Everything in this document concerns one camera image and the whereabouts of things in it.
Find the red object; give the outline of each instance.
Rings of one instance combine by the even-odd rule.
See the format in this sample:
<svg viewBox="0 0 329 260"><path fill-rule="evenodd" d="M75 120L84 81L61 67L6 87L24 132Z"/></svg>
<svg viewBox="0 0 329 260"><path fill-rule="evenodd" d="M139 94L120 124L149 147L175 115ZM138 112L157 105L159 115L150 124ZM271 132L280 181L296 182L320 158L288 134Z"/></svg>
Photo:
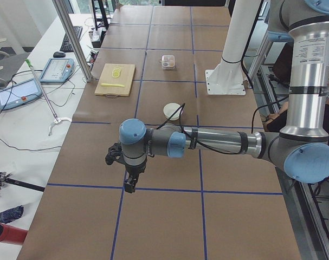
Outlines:
<svg viewBox="0 0 329 260"><path fill-rule="evenodd" d="M0 223L0 242L2 243L23 245L26 235L27 230Z"/></svg>

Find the black cable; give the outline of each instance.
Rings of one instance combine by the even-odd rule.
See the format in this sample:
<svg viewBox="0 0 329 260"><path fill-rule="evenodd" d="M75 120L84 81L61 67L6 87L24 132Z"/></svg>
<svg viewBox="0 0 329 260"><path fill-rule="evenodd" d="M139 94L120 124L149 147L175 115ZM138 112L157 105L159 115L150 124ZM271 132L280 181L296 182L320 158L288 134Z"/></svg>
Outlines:
<svg viewBox="0 0 329 260"><path fill-rule="evenodd" d="M313 194L311 185L308 185L308 188L310 190L310 193ZM323 227L324 231L326 232L326 236L327 236L328 241L329 241L329 230L327 228L325 218L322 215L320 206L319 206L318 201L316 200L316 197L315 196L313 196L313 201L315 203L315 206L316 206L316 209L317 209L317 213L319 214L319 217L320 217L320 220L321 220L321 223L322 223L322 227Z"/></svg>
<svg viewBox="0 0 329 260"><path fill-rule="evenodd" d="M226 62L226 63L230 63L230 64L236 64L236 63L239 63L239 62L242 61L242 60L239 60L239 61L227 61L227 60L224 59L223 54L222 54L222 60L223 60L224 62Z"/></svg>
<svg viewBox="0 0 329 260"><path fill-rule="evenodd" d="M181 132L184 133L187 137L189 137L191 140L192 140L192 137L184 130L182 124L181 124L181 114L182 114L182 111L185 107L186 103L183 103L181 106L179 106L174 113L171 114L170 117L168 117L167 120L165 120L160 126L158 126L156 129L160 129L161 127L163 127L178 111L180 111L179 113L179 126L181 128ZM205 147L206 149L209 149L211 151L214 151L216 153L222 153L222 154L228 154L228 155L231 155L231 154L239 154L239 153L227 153L227 152L222 152L220 149L216 149L214 147L211 147L207 144L204 144L202 142L200 142L198 139L196 140L198 144L200 144L201 146Z"/></svg>
<svg viewBox="0 0 329 260"><path fill-rule="evenodd" d="M51 150L51 149L56 149L56 148L61 148L62 146L55 146L55 147L50 147L50 148L43 148L43 149L21 149L21 148L17 148L15 146L11 146L11 145L8 145L5 141L3 141L1 138L0 138L0 141L2 143L4 143L6 146L8 146L9 148L13 148L13 149L16 149L18 151L29 151L29 152L39 152L39 151L45 151L45 150Z"/></svg>
<svg viewBox="0 0 329 260"><path fill-rule="evenodd" d="M14 87L14 83L12 83L12 87L10 88L10 89L11 89L11 91L10 91L10 94L9 94L9 96L8 96L8 99L7 99L7 101L5 102L5 105L4 105L4 107L3 107L3 108L0 110L0 115L1 115L2 111L4 111L4 110L5 110L5 107L7 106L8 102L9 102L9 99L10 99L10 97L11 97L11 93L12 93L12 89L13 89L13 87Z"/></svg>
<svg viewBox="0 0 329 260"><path fill-rule="evenodd" d="M180 126L180 128L181 128L181 132L184 133L187 137L189 137L189 138L192 140L192 137L191 137L191 136L190 136L190 135L184 130L184 128L183 128L183 126L182 126L182 124L181 124L181 114L182 114L182 110L183 110L184 106L185 106L185 103L183 103L183 104L181 105L181 111L180 111L180 114L179 114L179 126ZM227 152L222 152L220 149L216 149L216 148L211 147L211 146L209 146L209 145L207 145L207 144L204 144L203 142L200 142L198 139L196 140L196 142L197 142L198 144L200 144L201 146L205 147L206 149L209 149L209 150L214 151L214 152L216 152L216 153L227 154L227 155L239 154L239 153L227 153Z"/></svg>
<svg viewBox="0 0 329 260"><path fill-rule="evenodd" d="M318 196L320 194L322 183L324 183L325 181L328 181L328 180L329 180L329 176L327 178L324 178L322 181L319 181L317 183L317 186L316 186L316 188L315 188L315 190L313 192L314 196Z"/></svg>
<svg viewBox="0 0 329 260"><path fill-rule="evenodd" d="M249 34L249 38L247 39L247 43L246 43L246 46L245 46L245 49L244 49L244 53L242 54L242 57L241 57L241 69L245 73L245 75L247 77L247 80L249 81L250 86L251 86L252 89L254 88L254 86L253 86L252 80L251 80L251 78L249 76L249 72L247 71L247 69L246 69L246 67L244 65L244 58L245 58L245 55L246 55L246 52L247 52L247 48L249 47L249 44L250 44L250 41L251 41L251 38L252 38L252 33L255 30L255 27L257 25L258 17L260 15L261 10L262 10L263 3L264 3L264 0L262 0L261 3L260 3L260 6L259 6L258 11L257 11L257 15L255 17L255 20L254 20L253 25L252 25L252 28L251 28L251 32Z"/></svg>
<svg viewBox="0 0 329 260"><path fill-rule="evenodd" d="M34 71L35 72L42 72L43 70L42 69L35 69ZM12 80L16 75L21 74L21 73L25 73L25 72L32 72L32 71L31 70L24 70L24 71L20 71L18 73L15 73L13 76L11 76L10 80Z"/></svg>
<svg viewBox="0 0 329 260"><path fill-rule="evenodd" d="M250 86L251 86L251 89L253 89L253 83L252 83L252 80L251 80L251 78L250 78L250 76L249 76L249 72L247 71L247 69L245 68L245 65L244 65L244 62L243 62L243 59L241 60L241 69L242 69L242 71L244 72L244 74L246 75L246 77L247 77L247 80L249 81L249 83L250 83Z"/></svg>
<svg viewBox="0 0 329 260"><path fill-rule="evenodd" d="M47 95L51 94L52 92L54 92L54 91L58 90L59 88L61 88L67 81L69 81L79 71L79 69L80 69L80 66L77 65L76 68L75 68L75 71L72 73L72 75L64 83L62 83L59 87L55 88L54 90L52 90L50 92L47 92L46 94Z"/></svg>
<svg viewBox="0 0 329 260"><path fill-rule="evenodd" d="M272 92L273 92L273 95L274 95L274 98L275 98L275 101L276 101L276 104L278 104L278 108L280 108L280 103L279 103L279 100L278 100L278 96L275 92L275 89L274 89L274 85L272 84L271 80L269 79L269 84L272 88Z"/></svg>
<svg viewBox="0 0 329 260"><path fill-rule="evenodd" d="M180 109L181 109L181 111L180 111L180 115L181 115L182 110L184 109L185 105L186 105L186 103L183 103L181 106L179 106L179 107L175 110L175 112L172 113L170 117L168 117L167 120L165 120L161 125L159 125L159 126L156 128L156 130L160 129L160 128L163 127L166 123L168 123L169 120L172 119L172 117L173 117L173 116L174 116L174 115L175 115Z"/></svg>
<svg viewBox="0 0 329 260"><path fill-rule="evenodd" d="M75 94L73 93L73 91L74 91L76 85L75 85L74 83L72 83L72 81L70 81L70 80L68 80L68 81L69 81L71 84L73 84L74 87L73 87L72 90L70 91L70 93L69 93L69 95L68 95L66 101L64 102L64 104L62 104L62 105L58 105L58 104L56 104L54 101L50 100L51 103L53 103L54 105L56 105L56 106L58 106L58 107L64 107L64 106L67 104L67 102L68 102L68 100L70 99L70 97L71 97L72 95L75 95Z"/></svg>
<svg viewBox="0 0 329 260"><path fill-rule="evenodd" d="M279 103L279 102L281 102L281 101L283 101L283 100L285 100L285 99L287 99L287 98L288 98L288 95L285 96L283 99L277 100L277 101L272 102L272 103L269 103L269 104L265 104L265 105L260 106L260 107L257 107L257 109L253 112L253 115L252 115L251 134L253 134L254 120L255 120L255 115L256 115L257 111L258 111L259 109L263 108L263 107L267 107L267 106L270 106L270 105L273 105L273 104L277 104L277 103Z"/></svg>

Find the white desk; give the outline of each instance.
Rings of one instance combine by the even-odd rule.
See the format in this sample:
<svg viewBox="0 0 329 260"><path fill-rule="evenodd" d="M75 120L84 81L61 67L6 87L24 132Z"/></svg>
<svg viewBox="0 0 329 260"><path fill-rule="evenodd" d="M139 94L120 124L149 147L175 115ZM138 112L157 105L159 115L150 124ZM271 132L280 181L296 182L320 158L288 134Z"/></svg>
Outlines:
<svg viewBox="0 0 329 260"><path fill-rule="evenodd" d="M86 24L92 25L90 17L91 15L71 15L73 25L83 25L80 44L86 57L90 52L90 48L87 46L92 46L87 33L88 26L86 26ZM57 17L28 57L35 69L44 68L52 54L59 50L63 37L64 29ZM67 53L67 57L74 58L75 64L78 65L74 53ZM25 70L29 70L26 63L22 65L19 72ZM31 73L23 73L16 76L14 80L22 82L30 78L33 78ZM74 95L70 97L67 104L63 107L53 105L58 116L70 118L73 116L85 87L84 80L83 73L79 69L71 78L71 81L76 85L73 91ZM46 92L49 93L58 86L46 85L44 87ZM62 105L73 87L73 84L66 82L60 89L48 94L48 96L58 105ZM4 111L0 115L0 138L9 145L18 148L41 149L61 146L70 123L63 122L56 125L53 128L53 134L48 136L48 127L53 122L53 119L46 101L41 99L26 106ZM45 187L59 150L59 148L56 148L41 152L17 151L13 148L8 148L0 142L0 171L12 173L10 178ZM0 191L0 194L0 212L24 205L22 218L9 223L9 225L29 229L42 192L6 184ZM20 249L21 246L18 245L0 243L0 260L16 259Z"/></svg>

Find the long grabber tool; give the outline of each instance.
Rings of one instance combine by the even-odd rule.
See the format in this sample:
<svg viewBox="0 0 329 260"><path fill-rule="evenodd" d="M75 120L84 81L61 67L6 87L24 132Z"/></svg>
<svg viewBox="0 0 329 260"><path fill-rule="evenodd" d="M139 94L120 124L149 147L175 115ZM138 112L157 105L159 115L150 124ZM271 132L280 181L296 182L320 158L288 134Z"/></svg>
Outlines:
<svg viewBox="0 0 329 260"><path fill-rule="evenodd" d="M40 81L39 81L37 75L35 74L34 68L33 68L32 64L30 63L29 59L26 59L26 63L27 63L27 65L28 65L28 67L30 68L30 70L32 71L32 74L33 74L33 77L34 77L36 83L40 86L40 89L41 89L41 91L42 91L42 93L43 93L43 96L44 96L44 98L45 98L47 104L49 105L49 108L50 108L50 110L51 110L51 112L52 112L52 115L54 116L54 121L53 121L53 122L51 123L51 125L49 126L49 135L52 135L52 128L53 128L55 125L58 125L58 124L61 123L62 121L69 121L69 122L71 122L72 119L71 119L71 118L60 118L60 117L58 117L57 113L55 112L54 108L52 107L52 104L51 104L51 102L50 102L50 100L49 100L49 97L47 97L47 94L46 94L46 92L45 92L43 86L41 85L41 83L40 83Z"/></svg>

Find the blue joint cap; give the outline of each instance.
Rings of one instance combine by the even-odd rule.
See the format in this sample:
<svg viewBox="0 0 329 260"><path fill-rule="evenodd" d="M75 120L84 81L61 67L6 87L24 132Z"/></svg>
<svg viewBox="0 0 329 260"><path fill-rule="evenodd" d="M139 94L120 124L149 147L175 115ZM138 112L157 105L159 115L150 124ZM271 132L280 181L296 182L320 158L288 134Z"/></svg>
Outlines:
<svg viewBox="0 0 329 260"><path fill-rule="evenodd" d="M181 158L184 156L186 136L183 133L174 132L171 134L167 146L167 154L171 158Z"/></svg>
<svg viewBox="0 0 329 260"><path fill-rule="evenodd" d="M286 32L268 31L271 42L293 42L293 38Z"/></svg>
<svg viewBox="0 0 329 260"><path fill-rule="evenodd" d="M146 126L139 119L127 119L120 125L120 142L124 145L135 144L146 133Z"/></svg>
<svg viewBox="0 0 329 260"><path fill-rule="evenodd" d="M302 145L287 156L283 169L302 183L322 181L329 176L329 146L321 142Z"/></svg>
<svg viewBox="0 0 329 260"><path fill-rule="evenodd" d="M304 0L313 10L329 15L329 0Z"/></svg>

